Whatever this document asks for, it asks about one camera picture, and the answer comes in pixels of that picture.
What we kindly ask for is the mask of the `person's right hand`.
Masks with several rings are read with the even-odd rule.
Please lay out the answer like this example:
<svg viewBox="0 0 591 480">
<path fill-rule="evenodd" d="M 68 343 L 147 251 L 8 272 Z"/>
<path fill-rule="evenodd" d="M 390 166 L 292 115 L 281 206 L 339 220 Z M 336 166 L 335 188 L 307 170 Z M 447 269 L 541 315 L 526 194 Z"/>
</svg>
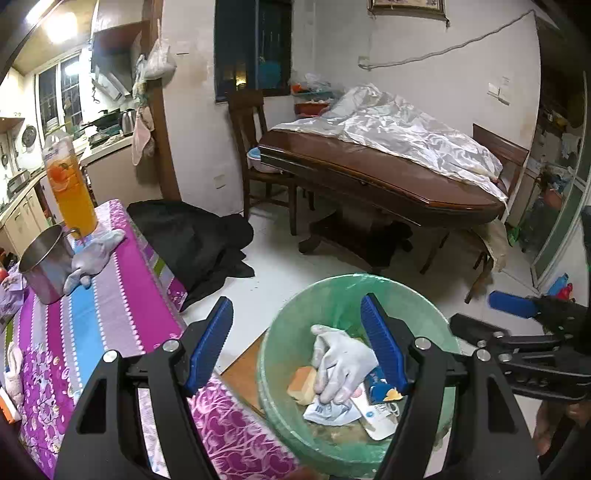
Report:
<svg viewBox="0 0 591 480">
<path fill-rule="evenodd" d="M 548 452 L 552 437 L 557 430 L 563 416 L 574 421 L 583 429 L 590 420 L 590 401 L 577 404 L 543 401 L 536 414 L 536 427 L 533 440 L 539 456 Z"/>
</svg>

